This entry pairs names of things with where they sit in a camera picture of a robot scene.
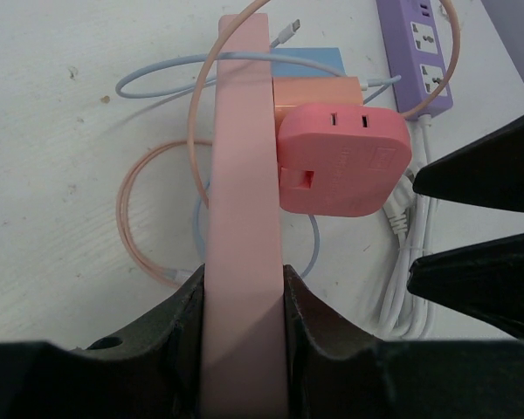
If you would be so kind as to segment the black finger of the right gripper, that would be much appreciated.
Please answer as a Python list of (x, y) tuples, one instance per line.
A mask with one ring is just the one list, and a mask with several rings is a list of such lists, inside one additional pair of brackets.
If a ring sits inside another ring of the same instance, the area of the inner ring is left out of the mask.
[(420, 169), (423, 196), (524, 213), (524, 115)]
[(422, 257), (407, 289), (524, 339), (524, 233)]

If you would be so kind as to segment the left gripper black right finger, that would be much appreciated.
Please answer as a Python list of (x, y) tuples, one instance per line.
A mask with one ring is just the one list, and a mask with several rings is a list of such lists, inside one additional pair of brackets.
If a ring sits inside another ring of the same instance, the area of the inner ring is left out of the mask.
[(524, 418), (524, 340), (379, 340), (283, 275), (292, 418)]

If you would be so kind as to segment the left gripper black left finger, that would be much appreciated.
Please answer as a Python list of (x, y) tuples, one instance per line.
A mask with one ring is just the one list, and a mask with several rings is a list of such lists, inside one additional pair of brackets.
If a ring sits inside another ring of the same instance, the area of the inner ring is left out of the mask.
[(0, 418), (195, 418), (204, 268), (87, 348), (0, 343)]

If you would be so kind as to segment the pink power strip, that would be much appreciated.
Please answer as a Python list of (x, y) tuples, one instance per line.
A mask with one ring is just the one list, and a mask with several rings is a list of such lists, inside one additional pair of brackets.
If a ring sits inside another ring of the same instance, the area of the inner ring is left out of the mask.
[(288, 414), (271, 66), (217, 63), (200, 415)]

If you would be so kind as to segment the purple power strip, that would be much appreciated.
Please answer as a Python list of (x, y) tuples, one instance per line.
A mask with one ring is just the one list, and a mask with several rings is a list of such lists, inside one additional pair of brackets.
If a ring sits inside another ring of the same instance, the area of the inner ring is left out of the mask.
[(394, 85), (397, 110), (405, 113), (445, 76), (433, 8), (429, 0), (377, 0), (376, 6), (390, 74), (401, 77)]

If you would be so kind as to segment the coral plug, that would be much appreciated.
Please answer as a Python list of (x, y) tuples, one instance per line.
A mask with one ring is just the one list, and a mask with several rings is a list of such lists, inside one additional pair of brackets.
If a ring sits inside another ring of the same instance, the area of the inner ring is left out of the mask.
[(412, 158), (399, 113), (353, 104), (295, 107), (280, 124), (277, 153), (281, 208), (339, 217), (377, 212)]

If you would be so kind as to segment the orange usb charger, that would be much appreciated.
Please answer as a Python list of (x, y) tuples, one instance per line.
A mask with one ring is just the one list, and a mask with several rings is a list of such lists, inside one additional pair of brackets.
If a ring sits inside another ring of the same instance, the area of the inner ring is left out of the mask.
[(273, 79), (274, 111), (282, 120), (293, 108), (308, 103), (363, 103), (357, 77), (277, 77)]

